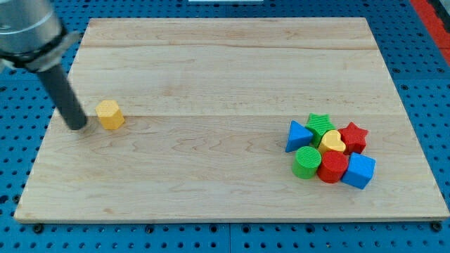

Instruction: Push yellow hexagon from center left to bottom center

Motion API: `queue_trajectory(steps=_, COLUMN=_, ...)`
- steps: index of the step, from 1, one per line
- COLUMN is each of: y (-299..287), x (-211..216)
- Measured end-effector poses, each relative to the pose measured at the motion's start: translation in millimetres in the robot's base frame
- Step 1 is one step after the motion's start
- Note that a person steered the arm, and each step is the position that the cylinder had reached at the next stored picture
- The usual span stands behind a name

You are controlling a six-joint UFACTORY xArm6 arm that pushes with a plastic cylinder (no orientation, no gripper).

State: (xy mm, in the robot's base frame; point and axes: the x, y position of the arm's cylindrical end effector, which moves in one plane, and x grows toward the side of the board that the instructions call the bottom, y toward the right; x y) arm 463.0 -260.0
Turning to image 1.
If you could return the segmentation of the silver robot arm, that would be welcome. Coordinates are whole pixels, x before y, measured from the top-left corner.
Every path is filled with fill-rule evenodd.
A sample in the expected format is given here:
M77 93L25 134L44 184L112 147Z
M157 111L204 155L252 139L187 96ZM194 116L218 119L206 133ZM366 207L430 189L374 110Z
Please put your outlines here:
M35 73L67 127L85 127L87 116L61 65L81 39L69 32L47 0L1 0L1 69Z

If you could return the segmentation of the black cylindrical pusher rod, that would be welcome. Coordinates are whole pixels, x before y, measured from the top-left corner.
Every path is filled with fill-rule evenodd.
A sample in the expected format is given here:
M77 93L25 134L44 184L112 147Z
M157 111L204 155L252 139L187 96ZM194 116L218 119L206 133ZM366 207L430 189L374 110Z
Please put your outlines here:
M37 76L67 127L71 130L85 127L87 116L70 85L63 66L61 64L54 65L47 70L37 72Z

